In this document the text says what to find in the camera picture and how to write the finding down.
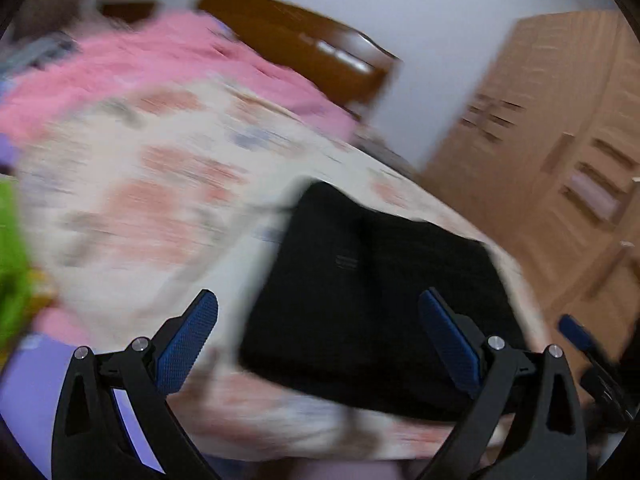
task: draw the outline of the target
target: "bedding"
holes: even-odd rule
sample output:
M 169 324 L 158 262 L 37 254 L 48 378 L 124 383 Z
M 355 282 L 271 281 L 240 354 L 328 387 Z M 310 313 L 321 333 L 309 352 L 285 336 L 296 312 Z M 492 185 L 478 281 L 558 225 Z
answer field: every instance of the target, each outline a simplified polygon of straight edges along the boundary
M 483 241 L 528 346 L 549 342 L 517 263 L 494 242 L 408 179 L 228 77 L 126 92 L 40 133 L 17 167 L 24 230 L 95 349 L 155 333 L 201 288 L 218 297 L 218 323 L 169 398 L 205 453 L 419 458 L 449 434 L 445 424 L 347 408 L 239 367 L 245 320 L 310 179 Z
M 81 53 L 14 80 L 0 107 L 0 132 L 16 145 L 38 139 L 47 121 L 122 92 L 151 84 L 220 74 L 297 114 L 326 135 L 350 140 L 350 115 L 311 82 L 228 38 L 204 12 L 169 12 L 137 32 L 113 31 L 79 40 Z

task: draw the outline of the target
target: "black bag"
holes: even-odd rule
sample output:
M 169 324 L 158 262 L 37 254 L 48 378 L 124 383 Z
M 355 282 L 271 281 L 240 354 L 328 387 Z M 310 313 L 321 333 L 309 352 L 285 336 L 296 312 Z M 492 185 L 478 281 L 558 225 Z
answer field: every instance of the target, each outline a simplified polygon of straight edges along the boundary
M 485 334 L 525 347 L 480 242 L 314 183 L 248 318 L 240 362 L 348 406 L 457 420 L 471 399 L 454 387 L 418 318 L 418 296 L 430 286 Z

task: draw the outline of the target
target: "wooden wardrobe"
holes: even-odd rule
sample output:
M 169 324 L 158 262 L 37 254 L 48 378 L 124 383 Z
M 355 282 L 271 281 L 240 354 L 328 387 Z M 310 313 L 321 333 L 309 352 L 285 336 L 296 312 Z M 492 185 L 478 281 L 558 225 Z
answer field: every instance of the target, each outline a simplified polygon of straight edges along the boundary
M 515 25 L 421 184 L 516 257 L 549 325 L 571 312 L 615 358 L 640 306 L 639 164 L 640 44 L 618 12 L 569 12 Z

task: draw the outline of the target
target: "metal screw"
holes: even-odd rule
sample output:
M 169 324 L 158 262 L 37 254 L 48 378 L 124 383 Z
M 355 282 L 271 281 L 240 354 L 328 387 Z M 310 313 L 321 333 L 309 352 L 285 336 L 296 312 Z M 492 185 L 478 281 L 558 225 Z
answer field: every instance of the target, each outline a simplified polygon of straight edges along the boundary
M 131 343 L 131 348 L 133 348 L 136 352 L 142 352 L 149 346 L 149 339 L 146 337 L 137 337 Z
M 76 351 L 74 352 L 74 357 L 76 359 L 84 359 L 88 355 L 89 355 L 89 349 L 86 346 L 79 346 L 78 348 L 76 348 Z
M 489 346 L 494 350 L 502 350 L 504 348 L 504 339 L 502 339 L 500 336 L 492 335 L 489 338 L 488 342 Z
M 562 352 L 562 349 L 558 345 L 551 345 L 549 347 L 549 353 L 556 359 L 559 359 L 564 355 L 564 352 Z

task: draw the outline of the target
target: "blue grip pad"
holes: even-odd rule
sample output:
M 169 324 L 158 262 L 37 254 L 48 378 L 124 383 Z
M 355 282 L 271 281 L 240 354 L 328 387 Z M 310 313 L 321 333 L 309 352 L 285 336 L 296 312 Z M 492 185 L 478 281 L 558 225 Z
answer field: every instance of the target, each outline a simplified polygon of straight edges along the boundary
M 581 352 L 595 346 L 591 334 L 569 314 L 564 314 L 558 321 L 558 331 Z
M 420 322 L 456 388 L 472 399 L 480 391 L 480 358 L 439 298 L 425 290 L 418 300 Z
M 217 320 L 218 300 L 203 290 L 158 358 L 156 388 L 160 393 L 167 396 L 180 390 Z

